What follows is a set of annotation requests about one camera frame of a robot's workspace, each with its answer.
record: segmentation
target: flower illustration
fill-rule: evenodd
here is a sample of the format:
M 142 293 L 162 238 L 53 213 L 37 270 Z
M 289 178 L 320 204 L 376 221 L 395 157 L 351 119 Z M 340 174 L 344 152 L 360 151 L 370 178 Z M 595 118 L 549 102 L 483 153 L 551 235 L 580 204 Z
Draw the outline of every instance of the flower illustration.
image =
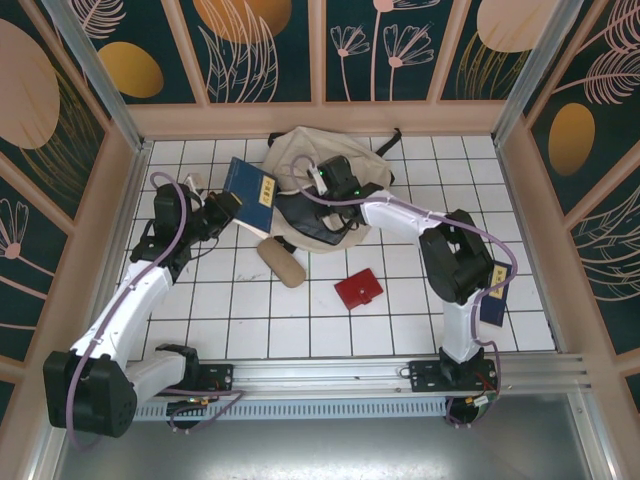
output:
M 336 51 L 340 56 L 340 66 L 342 68 L 342 83 L 344 84 L 344 92 L 347 95 L 347 101 L 351 101 L 349 95 L 349 87 L 347 85 L 347 75 L 344 68 L 344 59 L 351 55 L 360 55 L 368 52 L 371 48 L 367 37 L 362 31 L 362 25 L 359 27 L 346 27 L 344 32 L 341 27 L 333 27 L 331 29 L 331 39 Z
M 376 23 L 373 28 L 373 54 L 371 55 L 371 101 L 376 101 L 376 53 L 378 51 L 378 32 L 380 30 L 380 16 L 394 10 L 418 10 L 434 7 L 440 0 L 373 0 L 377 10 Z
M 14 260 L 20 257 L 20 248 L 27 230 L 29 207 L 16 203 L 15 215 L 9 200 L 0 200 L 0 257 Z
M 27 231 L 27 222 L 29 221 L 29 207 L 22 202 L 16 202 L 15 211 L 11 208 L 9 200 L 0 199 L 0 259 L 20 260 L 21 262 L 35 268 L 39 272 L 53 277 L 53 272 L 30 262 L 21 255 L 22 242 L 25 232 Z M 32 295 L 34 297 L 45 300 L 47 295 L 32 288 L 17 283 L 7 277 L 0 275 L 0 282 L 9 285 L 17 290 Z
M 433 49 L 428 48 L 431 44 L 429 27 L 406 27 L 399 37 L 398 25 L 384 29 L 384 47 L 391 66 L 389 100 L 393 100 L 393 78 L 396 68 L 420 65 L 433 60 Z

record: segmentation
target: tan cylinder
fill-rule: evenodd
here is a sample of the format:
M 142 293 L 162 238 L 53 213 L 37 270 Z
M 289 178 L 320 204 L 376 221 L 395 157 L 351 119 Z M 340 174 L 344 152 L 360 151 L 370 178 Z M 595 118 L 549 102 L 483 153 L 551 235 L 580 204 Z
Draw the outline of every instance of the tan cylinder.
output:
M 274 238 L 267 238 L 260 242 L 258 255 L 289 288 L 302 285 L 307 278 L 307 272 L 302 265 Z

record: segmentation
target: white tile floor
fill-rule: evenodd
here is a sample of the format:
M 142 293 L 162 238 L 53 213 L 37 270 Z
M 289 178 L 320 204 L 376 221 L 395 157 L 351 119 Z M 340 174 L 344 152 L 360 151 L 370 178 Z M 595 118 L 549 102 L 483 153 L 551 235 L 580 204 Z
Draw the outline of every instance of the white tile floor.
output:
M 357 137 L 377 149 L 385 137 Z M 148 173 L 183 180 L 198 172 L 220 189 L 232 156 L 260 163 L 266 140 L 157 142 Z M 480 336 L 503 351 L 554 350 L 500 165 L 488 136 L 405 137 L 386 155 L 395 195 L 433 210 L 463 208 L 481 228 L 508 242 L 520 270 L 510 287 L 502 328 L 481 324 Z M 153 215 L 145 179 L 129 249 Z M 132 360 L 164 342 L 187 343 L 206 360 L 432 354 L 442 342 L 442 302 L 424 278 L 413 245 L 373 229 L 362 245 L 327 255 L 297 251 L 307 279 L 286 288 L 258 257 L 258 237 L 230 226 L 215 250 L 192 261 L 136 339 Z M 205 251 L 213 242 L 194 247 Z M 497 260 L 506 260 L 490 246 Z M 126 268 L 128 261 L 123 262 Z M 371 268 L 385 293 L 349 312 L 334 285 Z

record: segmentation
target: red card holder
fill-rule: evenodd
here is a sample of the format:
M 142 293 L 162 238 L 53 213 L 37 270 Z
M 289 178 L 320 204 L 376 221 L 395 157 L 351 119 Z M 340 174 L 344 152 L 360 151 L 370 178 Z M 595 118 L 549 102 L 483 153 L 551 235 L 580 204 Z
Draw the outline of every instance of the red card holder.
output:
M 337 283 L 335 288 L 349 310 L 371 303 L 374 297 L 382 293 L 382 287 L 370 268 Z

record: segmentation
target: beige bag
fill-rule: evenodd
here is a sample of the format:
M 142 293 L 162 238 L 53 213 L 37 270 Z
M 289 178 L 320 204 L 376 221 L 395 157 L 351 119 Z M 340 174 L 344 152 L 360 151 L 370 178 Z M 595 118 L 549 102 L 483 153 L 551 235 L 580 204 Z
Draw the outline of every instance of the beige bag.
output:
M 281 195 L 292 195 L 299 192 L 290 176 L 289 168 L 293 159 L 301 154 L 310 156 L 317 165 L 337 155 L 343 155 L 349 159 L 351 171 L 360 182 L 360 185 L 373 182 L 388 189 L 391 183 L 391 169 L 386 160 L 383 160 L 349 136 L 313 128 L 297 127 L 274 141 L 267 158 L 262 164 L 262 169 L 265 172 L 271 173 L 277 178 L 278 185 L 282 190 Z M 303 187 L 312 185 L 307 176 L 307 166 L 308 162 L 305 160 L 300 160 L 296 165 L 296 175 Z M 330 230 L 338 230 L 343 226 L 337 215 L 327 217 L 324 223 Z M 357 229 L 347 232 L 338 245 L 329 245 L 298 232 L 275 209 L 271 236 L 282 236 L 291 245 L 302 250 L 327 253 L 358 245 L 364 240 L 370 229 L 371 227 L 367 225 L 360 225 Z

